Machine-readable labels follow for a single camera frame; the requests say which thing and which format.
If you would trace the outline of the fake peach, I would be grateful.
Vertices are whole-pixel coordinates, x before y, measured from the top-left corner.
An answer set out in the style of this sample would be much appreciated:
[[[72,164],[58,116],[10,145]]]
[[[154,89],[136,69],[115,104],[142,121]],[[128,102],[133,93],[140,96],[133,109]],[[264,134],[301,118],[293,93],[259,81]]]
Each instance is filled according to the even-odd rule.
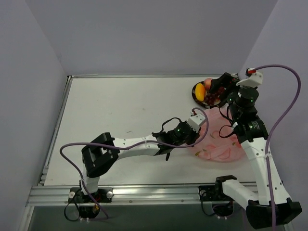
[[[206,78],[204,80],[204,87],[205,87],[205,90],[209,90],[210,87],[211,87],[211,81],[212,81],[212,78]]]

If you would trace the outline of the fake red grape bunch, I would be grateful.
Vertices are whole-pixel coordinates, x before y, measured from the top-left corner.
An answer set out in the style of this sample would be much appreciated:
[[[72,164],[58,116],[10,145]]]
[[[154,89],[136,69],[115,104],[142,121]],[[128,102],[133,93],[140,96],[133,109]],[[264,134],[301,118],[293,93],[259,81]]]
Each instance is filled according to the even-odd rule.
[[[209,93],[209,91],[206,91],[204,103],[209,106],[214,106],[220,103],[220,97],[222,93],[225,91],[224,87],[220,87],[218,91],[215,93]]]

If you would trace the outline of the fake yellow mango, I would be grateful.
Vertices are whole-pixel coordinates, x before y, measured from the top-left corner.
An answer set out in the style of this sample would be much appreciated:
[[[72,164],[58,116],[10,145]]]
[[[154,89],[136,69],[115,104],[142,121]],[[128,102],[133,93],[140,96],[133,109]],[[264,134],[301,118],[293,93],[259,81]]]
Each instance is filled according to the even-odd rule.
[[[203,102],[205,99],[205,87],[202,83],[198,83],[195,87],[195,96],[199,102]]]

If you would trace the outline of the pink plastic bag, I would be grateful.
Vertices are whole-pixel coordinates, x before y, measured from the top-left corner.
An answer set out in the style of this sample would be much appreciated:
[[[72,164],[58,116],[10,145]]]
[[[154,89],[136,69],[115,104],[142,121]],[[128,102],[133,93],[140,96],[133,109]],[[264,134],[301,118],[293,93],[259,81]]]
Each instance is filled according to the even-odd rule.
[[[234,162],[245,157],[245,151],[239,144],[236,135],[231,135],[230,123],[221,114],[226,114],[226,108],[206,109],[209,119],[209,129],[205,138],[196,146],[189,148],[191,154],[205,161]]]

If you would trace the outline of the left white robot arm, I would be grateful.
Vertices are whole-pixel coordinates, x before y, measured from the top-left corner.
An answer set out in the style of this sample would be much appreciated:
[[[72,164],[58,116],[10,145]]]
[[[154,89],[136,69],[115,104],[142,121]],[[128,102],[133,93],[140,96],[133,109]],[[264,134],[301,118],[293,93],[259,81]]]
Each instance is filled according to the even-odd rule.
[[[109,171],[113,164],[125,158],[136,156],[165,155],[169,160],[171,151],[198,144],[204,137],[201,126],[181,121],[169,131],[163,129],[141,138],[114,138],[109,132],[103,133],[92,142],[76,142],[67,146],[83,146],[81,149],[83,173],[80,177],[80,197],[86,202],[97,196],[100,176]]]

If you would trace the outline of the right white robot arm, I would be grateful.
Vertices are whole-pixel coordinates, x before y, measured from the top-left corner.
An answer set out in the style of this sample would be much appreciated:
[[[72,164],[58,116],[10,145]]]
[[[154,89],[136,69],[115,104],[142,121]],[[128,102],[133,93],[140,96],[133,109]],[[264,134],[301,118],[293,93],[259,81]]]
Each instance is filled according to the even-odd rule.
[[[280,179],[268,144],[269,134],[257,115],[257,87],[262,81],[257,71],[250,71],[250,77],[244,80],[224,73],[211,81],[209,89],[210,93],[224,89],[219,107],[228,106],[224,118],[250,161],[257,185],[254,193],[232,175],[217,177],[214,194],[237,202],[256,230],[286,225],[302,212],[300,203],[291,199]]]

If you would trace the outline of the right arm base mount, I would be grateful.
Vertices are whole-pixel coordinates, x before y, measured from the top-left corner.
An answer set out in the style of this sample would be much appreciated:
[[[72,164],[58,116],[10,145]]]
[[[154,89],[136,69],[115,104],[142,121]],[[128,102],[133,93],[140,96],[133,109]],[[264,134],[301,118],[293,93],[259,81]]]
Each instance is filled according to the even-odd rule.
[[[198,186],[202,213],[211,218],[227,220],[241,211],[241,207],[228,196],[216,192],[214,185]]]

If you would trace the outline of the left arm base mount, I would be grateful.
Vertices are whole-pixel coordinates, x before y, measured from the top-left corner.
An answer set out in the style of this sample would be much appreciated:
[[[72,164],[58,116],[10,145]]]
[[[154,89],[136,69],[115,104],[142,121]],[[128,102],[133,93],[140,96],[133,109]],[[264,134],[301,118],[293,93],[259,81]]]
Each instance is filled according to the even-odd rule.
[[[102,204],[111,203],[113,195],[113,188],[111,187],[99,188],[91,196],[85,195],[80,186],[72,187],[70,188],[67,204],[64,208],[64,217],[70,222],[108,220],[110,216],[103,209]],[[75,218],[70,218],[67,213],[70,205],[73,205],[76,210]]]

